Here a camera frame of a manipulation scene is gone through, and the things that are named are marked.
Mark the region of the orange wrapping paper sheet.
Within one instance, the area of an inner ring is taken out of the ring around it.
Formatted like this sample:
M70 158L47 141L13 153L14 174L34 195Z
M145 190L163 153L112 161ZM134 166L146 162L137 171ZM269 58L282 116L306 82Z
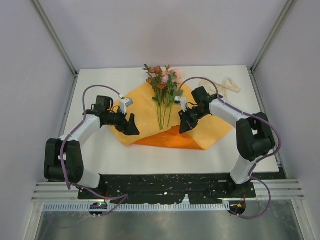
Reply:
M133 144L173 149L208 150L214 143L226 136L233 127L217 116L207 115L198 121L198 125L191 131L180 134L181 120L179 111L181 107L174 105L166 113L170 120L160 129L156 102L152 100L154 91L150 84L144 83L128 93L127 97L133 100L128 113L135 115L135 125L140 134L126 136L116 130L114 126L109 129L124 145Z

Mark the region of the fake flower bouquet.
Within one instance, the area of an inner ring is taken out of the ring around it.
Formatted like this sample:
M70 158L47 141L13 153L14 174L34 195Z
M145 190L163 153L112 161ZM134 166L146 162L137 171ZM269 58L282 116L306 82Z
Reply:
M170 65L161 67L144 64L143 70L148 76L146 82L151 85L154 92L152 100L156 102L159 129L166 129L170 125L175 97L183 93L179 89L182 83L182 73Z

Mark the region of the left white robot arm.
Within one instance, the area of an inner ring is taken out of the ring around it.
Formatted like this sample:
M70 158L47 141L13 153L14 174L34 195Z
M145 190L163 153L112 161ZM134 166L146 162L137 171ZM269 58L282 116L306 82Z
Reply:
M107 187L101 183L98 173L85 169L82 147L87 140L103 126L114 126L126 136L140 134L135 115L127 117L127 109L133 104L129 97L123 97L113 110L113 99L97 96L90 109L84 111L81 122L68 134L60 138L50 138L45 145L44 177L49 181L65 182L89 188L89 193L96 199L102 199Z

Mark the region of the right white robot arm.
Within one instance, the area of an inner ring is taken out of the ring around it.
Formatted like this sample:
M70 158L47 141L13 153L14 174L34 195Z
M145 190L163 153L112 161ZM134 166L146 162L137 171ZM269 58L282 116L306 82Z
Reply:
M262 113L249 114L228 103L219 94L210 95L201 86L191 92L195 104L190 108L185 97L176 96L174 103L180 105L179 133L196 128L200 119L211 115L218 117L236 130L236 146L239 152L235 167L229 174L226 191L231 197L244 192L250 181L253 167L275 147L275 139L267 116Z

